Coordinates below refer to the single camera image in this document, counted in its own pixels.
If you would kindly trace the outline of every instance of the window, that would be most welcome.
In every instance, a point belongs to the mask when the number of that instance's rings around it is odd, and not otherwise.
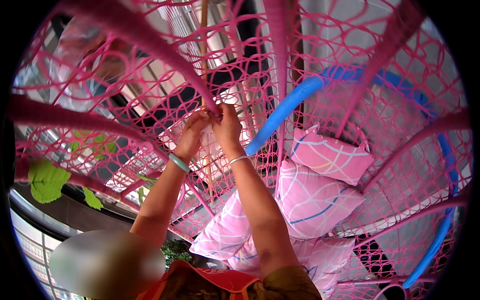
[[[61,241],[40,232],[13,210],[10,210],[10,213],[15,234],[26,260],[46,294],[53,300],[84,300],[83,297],[70,293],[59,286],[48,269],[50,255]]]

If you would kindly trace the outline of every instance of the silver bracelet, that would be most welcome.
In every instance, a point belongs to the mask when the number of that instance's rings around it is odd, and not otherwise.
[[[241,159],[249,158],[249,157],[250,157],[250,156],[248,156],[248,155],[242,155],[242,156],[240,156],[240,157],[237,157],[237,158],[232,159],[228,164],[231,165],[231,164],[233,164],[234,162],[236,162],[237,160],[241,160]]]

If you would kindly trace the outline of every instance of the blue foam tube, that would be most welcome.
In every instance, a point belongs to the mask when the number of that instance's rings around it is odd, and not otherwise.
[[[311,96],[315,91],[323,88],[325,85],[330,83],[331,79],[336,80],[358,80],[363,74],[364,66],[334,66],[325,69],[319,76],[306,79],[304,82],[299,84],[285,99],[278,105],[274,112],[267,119],[262,128],[258,131],[257,135],[252,139],[252,142],[247,145],[245,152],[247,155],[254,155],[257,153],[258,149],[268,140],[268,138],[275,132],[279,127],[280,123],[285,120],[292,111],[306,98]],[[372,79],[374,84],[378,85],[391,85],[392,88],[395,88],[397,91],[403,94],[406,99],[413,99],[417,102],[423,109],[422,114],[427,119],[428,122],[432,122],[438,117],[435,113],[432,105],[428,103],[428,98],[420,91],[414,90],[413,85],[403,80],[402,77],[393,74],[388,71],[380,70]],[[458,172],[454,168],[455,158],[448,143],[447,137],[444,133],[441,133],[437,136],[440,147],[442,148],[442,153],[445,158],[445,167],[448,171],[450,181],[452,186],[449,188],[449,196],[456,197],[458,192],[458,187],[453,183],[458,181]],[[433,239],[432,244],[429,246],[427,252],[423,256],[422,260],[415,267],[414,271],[408,276],[406,281],[402,284],[403,288],[409,288],[411,285],[418,279],[418,277],[425,271],[428,267],[435,254],[438,252],[440,246],[442,245],[443,240],[451,226],[451,219],[453,218],[454,210],[453,208],[448,208],[445,210],[445,217],[438,228],[437,235]]]
[[[299,84],[285,99],[276,107],[268,117],[265,124],[260,128],[257,135],[245,148],[247,155],[257,153],[258,149],[268,140],[280,123],[285,120],[306,98],[310,97],[317,90],[323,88],[330,82],[330,79],[358,80],[363,72],[361,68],[332,67],[325,69],[320,77],[310,77]]]
[[[257,135],[245,148],[245,153],[249,156],[257,153],[258,149],[275,132],[280,123],[285,120],[303,100],[311,94],[322,88],[324,81],[319,77],[310,77],[295,88],[285,99],[276,107],[274,112],[260,128]]]

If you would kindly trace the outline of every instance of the woman's right hand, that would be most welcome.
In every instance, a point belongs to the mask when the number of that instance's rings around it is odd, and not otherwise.
[[[220,103],[218,110],[220,114],[223,114],[222,121],[218,123],[212,113],[210,113],[210,121],[216,140],[220,144],[220,147],[222,147],[227,159],[231,161],[239,156],[245,155],[245,151],[240,144],[242,126],[233,104]]]

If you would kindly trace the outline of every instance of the pink pillow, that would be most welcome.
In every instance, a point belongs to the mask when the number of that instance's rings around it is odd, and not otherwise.
[[[248,241],[250,224],[235,191],[225,203],[222,211],[215,215],[197,236],[190,252],[205,257],[226,260]]]
[[[260,260],[251,236],[248,241],[240,247],[237,253],[227,259],[227,262],[234,270],[261,277]]]
[[[327,237],[315,243],[305,267],[308,276],[321,292],[322,299],[330,297],[334,292],[340,272],[347,264],[353,247],[355,239]]]
[[[342,181],[290,159],[282,162],[276,201],[291,237],[305,240],[325,235],[363,200],[357,190]]]
[[[335,290],[340,272],[355,246],[355,239],[326,237],[290,241],[300,264],[308,271],[308,276],[322,293],[323,299],[326,299]],[[251,237],[228,259],[228,264],[234,270],[261,276],[260,261]]]
[[[366,139],[360,147],[355,147],[328,136],[317,135],[316,127],[306,131],[295,128],[292,160],[319,174],[357,185],[373,162],[373,155],[367,151]]]

